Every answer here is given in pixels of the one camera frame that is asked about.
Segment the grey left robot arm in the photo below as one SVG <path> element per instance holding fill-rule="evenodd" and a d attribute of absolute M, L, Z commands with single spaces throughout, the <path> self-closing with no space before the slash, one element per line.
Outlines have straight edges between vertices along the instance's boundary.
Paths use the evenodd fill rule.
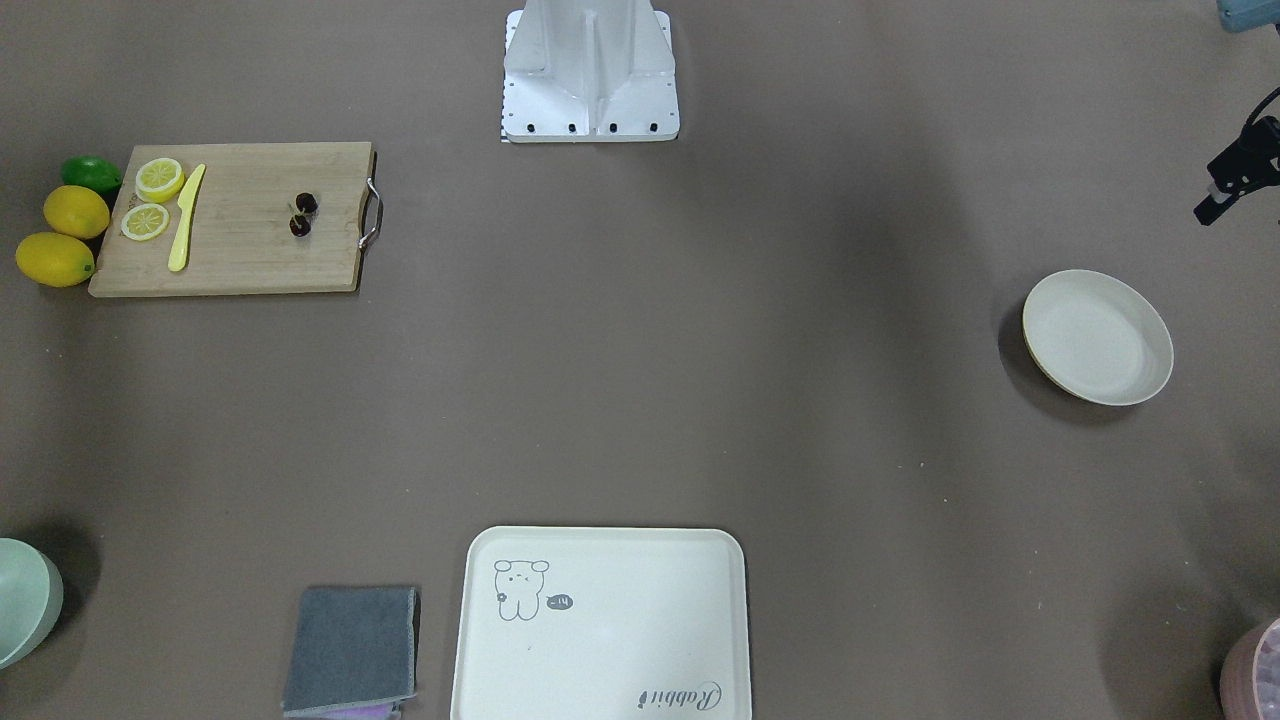
<path fill-rule="evenodd" d="M 1220 24 L 1228 32 L 1279 24 L 1277 1 L 1217 1 L 1216 6 Z M 1265 114 L 1277 96 L 1277 88 L 1266 95 L 1235 138 L 1207 164 L 1211 184 L 1194 208 L 1202 225 L 1212 225 L 1240 199 L 1279 186 L 1279 120 Z"/>

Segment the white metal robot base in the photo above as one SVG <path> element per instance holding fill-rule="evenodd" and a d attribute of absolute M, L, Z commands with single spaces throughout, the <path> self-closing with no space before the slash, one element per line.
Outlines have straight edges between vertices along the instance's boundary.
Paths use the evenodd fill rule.
<path fill-rule="evenodd" d="M 678 137 L 672 24 L 649 1 L 527 1 L 504 23 L 500 137 L 639 143 Z"/>

